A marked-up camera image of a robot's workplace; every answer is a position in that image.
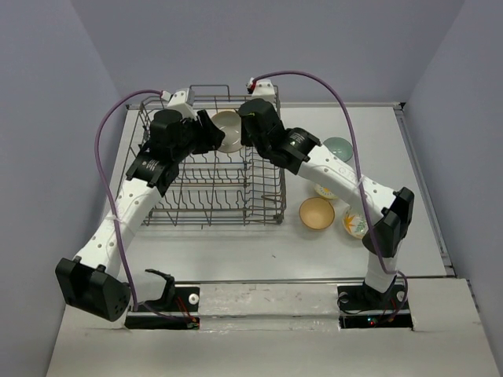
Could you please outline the white pink rimmed bowl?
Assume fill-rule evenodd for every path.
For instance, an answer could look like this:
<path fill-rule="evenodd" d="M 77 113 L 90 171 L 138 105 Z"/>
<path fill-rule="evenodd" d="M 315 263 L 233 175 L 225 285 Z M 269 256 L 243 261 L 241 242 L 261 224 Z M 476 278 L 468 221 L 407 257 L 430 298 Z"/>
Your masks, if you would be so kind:
<path fill-rule="evenodd" d="M 242 148 L 240 116 L 235 111 L 221 111 L 211 120 L 225 134 L 218 150 L 227 154 L 239 151 Z"/>

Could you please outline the yellow blue sun bowl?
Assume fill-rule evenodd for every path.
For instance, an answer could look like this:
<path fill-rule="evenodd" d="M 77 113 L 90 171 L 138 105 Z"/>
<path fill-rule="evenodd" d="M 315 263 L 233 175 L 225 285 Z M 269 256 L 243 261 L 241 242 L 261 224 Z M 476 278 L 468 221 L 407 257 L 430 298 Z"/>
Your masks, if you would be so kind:
<path fill-rule="evenodd" d="M 337 200 L 339 197 L 335 195 L 333 192 L 331 192 L 329 189 L 319 185 L 315 184 L 314 185 L 314 191 L 322 198 L 327 199 L 327 200 Z"/>

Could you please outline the tan orange bowl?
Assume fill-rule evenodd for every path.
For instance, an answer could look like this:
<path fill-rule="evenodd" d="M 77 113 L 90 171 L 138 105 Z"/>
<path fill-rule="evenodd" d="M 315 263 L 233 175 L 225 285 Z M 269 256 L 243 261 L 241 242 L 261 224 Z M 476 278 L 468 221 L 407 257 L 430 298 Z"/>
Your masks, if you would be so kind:
<path fill-rule="evenodd" d="M 307 228 L 318 231 L 327 229 L 334 222 L 336 212 L 329 201 L 311 197 L 300 205 L 299 217 Z"/>

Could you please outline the leaf patterned white bowl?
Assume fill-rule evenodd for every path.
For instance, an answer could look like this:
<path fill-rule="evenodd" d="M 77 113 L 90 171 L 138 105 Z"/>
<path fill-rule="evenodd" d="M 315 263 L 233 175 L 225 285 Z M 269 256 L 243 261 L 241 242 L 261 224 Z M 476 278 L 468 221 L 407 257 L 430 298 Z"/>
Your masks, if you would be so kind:
<path fill-rule="evenodd" d="M 347 207 L 342 217 L 343 228 L 355 239 L 361 240 L 367 233 L 369 227 L 365 215 L 353 207 Z"/>

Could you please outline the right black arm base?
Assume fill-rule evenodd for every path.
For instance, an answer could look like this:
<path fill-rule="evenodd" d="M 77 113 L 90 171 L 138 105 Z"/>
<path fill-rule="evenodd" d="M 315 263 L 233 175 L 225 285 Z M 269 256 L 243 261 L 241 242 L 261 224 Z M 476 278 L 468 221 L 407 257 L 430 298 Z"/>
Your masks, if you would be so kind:
<path fill-rule="evenodd" d="M 362 285 L 337 287 L 337 306 L 342 329 L 408 328 L 413 329 L 409 303 L 402 303 L 405 289 L 395 285 L 388 298 L 372 301 L 363 295 Z"/>

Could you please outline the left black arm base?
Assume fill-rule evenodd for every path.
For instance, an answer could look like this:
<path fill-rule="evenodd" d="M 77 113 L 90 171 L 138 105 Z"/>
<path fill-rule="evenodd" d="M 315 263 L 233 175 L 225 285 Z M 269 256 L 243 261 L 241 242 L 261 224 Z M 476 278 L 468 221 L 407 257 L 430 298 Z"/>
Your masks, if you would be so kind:
<path fill-rule="evenodd" d="M 142 287 L 142 301 L 138 309 L 131 306 L 126 311 L 124 326 L 130 330 L 176 330 L 197 331 L 200 329 L 200 287 L 194 284 L 179 284 L 168 273 L 146 269 L 145 274 L 155 277 Z"/>

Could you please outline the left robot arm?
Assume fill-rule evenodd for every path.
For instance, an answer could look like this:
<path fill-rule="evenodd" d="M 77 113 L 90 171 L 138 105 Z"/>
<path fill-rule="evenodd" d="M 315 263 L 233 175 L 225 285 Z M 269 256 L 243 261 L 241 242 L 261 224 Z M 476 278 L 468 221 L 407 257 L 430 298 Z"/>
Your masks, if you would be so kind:
<path fill-rule="evenodd" d="M 123 315 L 137 296 L 132 276 L 125 283 L 117 276 L 129 270 L 126 250 L 136 232 L 179 175 L 183 160 L 220 148 L 224 137 L 205 110 L 193 117 L 172 109 L 154 114 L 149 137 L 112 197 L 110 211 L 86 245 L 56 266 L 67 305 L 110 322 Z"/>

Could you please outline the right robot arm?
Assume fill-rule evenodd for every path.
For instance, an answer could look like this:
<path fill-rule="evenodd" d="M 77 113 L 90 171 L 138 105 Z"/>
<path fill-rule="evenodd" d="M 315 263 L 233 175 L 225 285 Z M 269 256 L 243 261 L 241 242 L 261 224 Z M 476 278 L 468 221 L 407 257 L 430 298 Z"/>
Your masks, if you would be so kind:
<path fill-rule="evenodd" d="M 306 130 L 285 127 L 268 101 L 246 101 L 237 113 L 246 145 L 274 166 L 328 189 L 365 216 L 368 230 L 362 243 L 369 259 L 360 295 L 367 306 L 381 307 L 390 299 L 398 275 L 398 250 L 412 221 L 413 192 L 378 184 L 335 157 Z"/>

